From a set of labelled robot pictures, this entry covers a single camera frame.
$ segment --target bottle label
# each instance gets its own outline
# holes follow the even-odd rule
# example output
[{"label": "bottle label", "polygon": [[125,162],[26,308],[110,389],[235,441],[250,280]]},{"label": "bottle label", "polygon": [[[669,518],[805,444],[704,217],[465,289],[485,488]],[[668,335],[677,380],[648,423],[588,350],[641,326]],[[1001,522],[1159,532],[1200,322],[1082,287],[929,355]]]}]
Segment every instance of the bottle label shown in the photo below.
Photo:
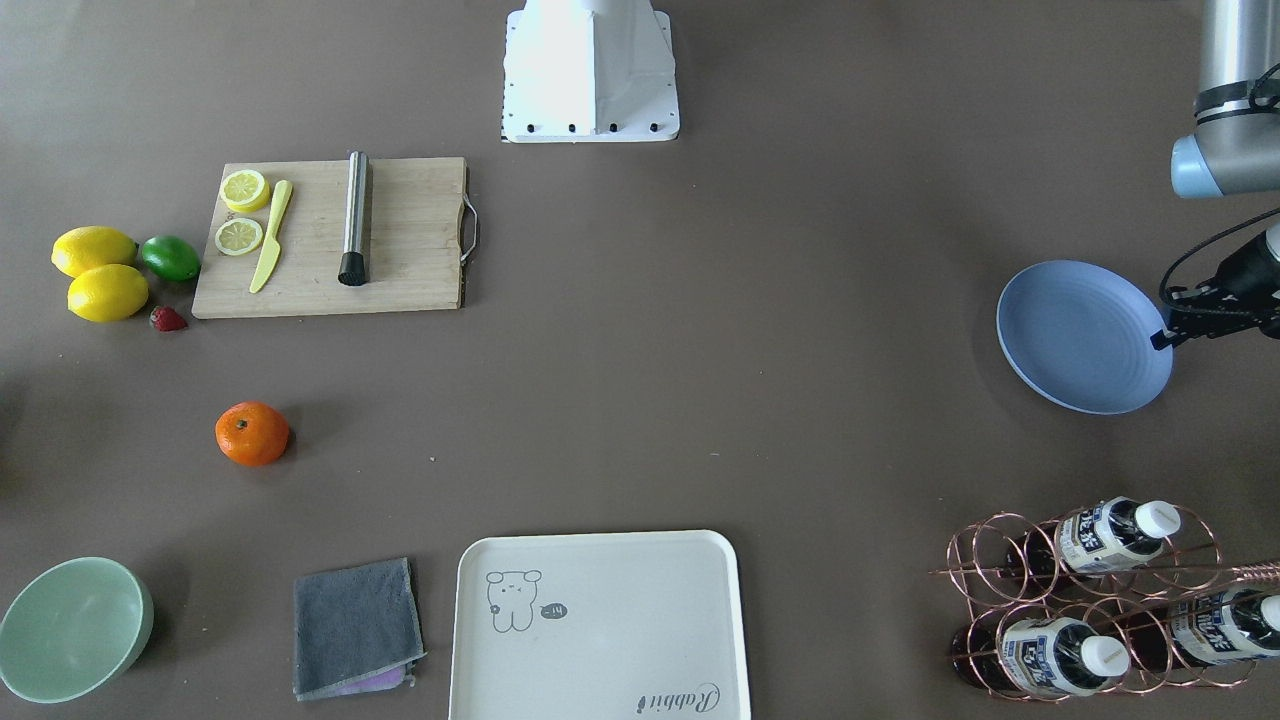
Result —
[{"label": "bottle label", "polygon": [[1014,684],[1033,697],[1046,700],[1066,694],[1093,694],[1094,691],[1069,683],[1053,655],[1057,633],[1062,626],[1078,621],[1070,618],[1020,620],[1006,628],[1000,643],[1000,664],[1009,671]]},{"label": "bottle label", "polygon": [[1231,609],[1224,606],[1240,592],[1219,592],[1179,602],[1169,621],[1178,644],[1210,665],[1280,657],[1280,651],[1260,647],[1240,632]]},{"label": "bottle label", "polygon": [[1158,551],[1138,555],[1116,538],[1111,529],[1111,509],[1126,500],[1129,498],[1108,500],[1059,524],[1057,550],[1068,568],[1076,573],[1101,574],[1128,570],[1160,555]]}]

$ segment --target gray cloth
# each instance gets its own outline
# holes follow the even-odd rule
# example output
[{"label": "gray cloth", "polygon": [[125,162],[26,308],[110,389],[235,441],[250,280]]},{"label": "gray cloth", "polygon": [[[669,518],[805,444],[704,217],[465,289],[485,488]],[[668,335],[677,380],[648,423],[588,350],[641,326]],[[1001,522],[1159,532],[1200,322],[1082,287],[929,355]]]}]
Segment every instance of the gray cloth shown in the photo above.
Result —
[{"label": "gray cloth", "polygon": [[426,655],[407,557],[298,578],[293,624],[300,701],[394,688]]}]

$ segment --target lemon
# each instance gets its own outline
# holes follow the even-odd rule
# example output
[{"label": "lemon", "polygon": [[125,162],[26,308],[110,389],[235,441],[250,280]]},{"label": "lemon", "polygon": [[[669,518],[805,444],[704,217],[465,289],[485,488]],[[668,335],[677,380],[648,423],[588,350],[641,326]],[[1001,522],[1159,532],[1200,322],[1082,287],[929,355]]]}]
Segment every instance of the lemon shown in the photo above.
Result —
[{"label": "lemon", "polygon": [[123,320],[147,304],[147,279],[132,265],[100,265],[67,288],[67,309],[86,320]]},{"label": "lemon", "polygon": [[223,181],[218,196],[232,211],[252,213],[266,206],[266,201],[271,199],[271,186],[266,184],[266,178],[257,170],[236,170]]},{"label": "lemon", "polygon": [[223,255],[243,255],[262,245],[262,225],[252,218],[236,218],[214,232],[214,245]]},{"label": "lemon", "polygon": [[100,265],[128,265],[138,246],[115,228],[90,225],[63,233],[54,241],[50,260],[63,273],[78,278],[84,270]]}]

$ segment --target plate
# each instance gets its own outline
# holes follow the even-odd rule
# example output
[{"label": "plate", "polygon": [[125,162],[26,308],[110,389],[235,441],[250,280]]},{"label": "plate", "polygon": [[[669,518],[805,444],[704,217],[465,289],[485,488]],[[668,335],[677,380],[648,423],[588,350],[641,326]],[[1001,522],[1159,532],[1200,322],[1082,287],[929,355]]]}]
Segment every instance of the plate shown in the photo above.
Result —
[{"label": "plate", "polygon": [[1164,318],[1120,275],[1078,260],[1051,260],[1014,275],[996,307],[1005,357],[1053,402],[1096,415],[1137,410],[1169,382],[1171,347],[1151,336]]},{"label": "plate", "polygon": [[710,530],[486,538],[458,564],[451,720],[748,719],[737,559]]}]

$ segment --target bowl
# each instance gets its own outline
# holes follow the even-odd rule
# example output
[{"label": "bowl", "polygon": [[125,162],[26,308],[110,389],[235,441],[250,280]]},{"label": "bowl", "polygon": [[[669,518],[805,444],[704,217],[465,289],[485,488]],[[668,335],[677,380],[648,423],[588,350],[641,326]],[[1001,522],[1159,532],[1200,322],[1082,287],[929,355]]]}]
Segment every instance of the bowl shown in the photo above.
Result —
[{"label": "bowl", "polygon": [[1005,357],[1053,402],[1119,415],[1156,398],[1174,350],[1156,350],[1165,329],[1155,304],[1123,277],[1079,260],[1050,260],[1014,275],[996,306]]},{"label": "bowl", "polygon": [[0,620],[0,679],[18,697],[65,702],[128,670],[151,635],[146,585],[105,557],[45,570]]}]

